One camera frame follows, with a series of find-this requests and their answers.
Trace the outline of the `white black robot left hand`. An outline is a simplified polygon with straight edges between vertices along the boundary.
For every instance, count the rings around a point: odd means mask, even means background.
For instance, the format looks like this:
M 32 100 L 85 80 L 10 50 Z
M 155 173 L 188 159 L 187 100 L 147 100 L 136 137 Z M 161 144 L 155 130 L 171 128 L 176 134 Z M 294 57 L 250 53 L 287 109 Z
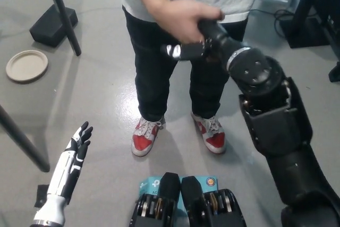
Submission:
M 80 176 L 92 130 L 87 121 L 77 129 L 59 157 L 50 184 L 37 187 L 35 208 L 38 211 L 32 226 L 64 226 L 64 209 Z

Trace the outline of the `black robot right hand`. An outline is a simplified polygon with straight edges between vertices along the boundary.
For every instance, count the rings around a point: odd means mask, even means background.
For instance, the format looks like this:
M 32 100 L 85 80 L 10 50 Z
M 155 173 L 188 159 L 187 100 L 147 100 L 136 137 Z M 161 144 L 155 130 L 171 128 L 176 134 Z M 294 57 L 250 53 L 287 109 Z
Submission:
M 161 52 L 177 61 L 193 61 L 208 57 L 228 61 L 232 56 L 251 49 L 245 43 L 230 37 L 216 20 L 200 20 L 198 29 L 204 36 L 202 42 L 163 45 Z

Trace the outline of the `person right hand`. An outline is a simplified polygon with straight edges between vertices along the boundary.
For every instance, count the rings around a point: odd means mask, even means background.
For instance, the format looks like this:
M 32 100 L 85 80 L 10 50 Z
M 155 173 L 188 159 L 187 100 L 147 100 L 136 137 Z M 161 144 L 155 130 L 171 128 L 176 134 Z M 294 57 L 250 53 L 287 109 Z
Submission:
M 162 29 L 184 44 L 204 40 L 198 29 L 201 19 L 224 18 L 221 9 L 194 0 L 162 0 L 152 6 L 149 13 Z

